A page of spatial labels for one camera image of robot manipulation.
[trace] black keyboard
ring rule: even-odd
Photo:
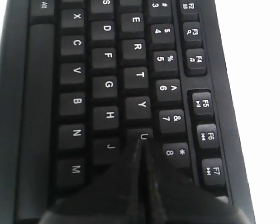
[[[36,223],[132,137],[254,220],[214,0],[10,0],[5,27],[0,224]]]

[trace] white surface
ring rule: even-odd
[[[256,220],[279,224],[280,0],[216,4]]]

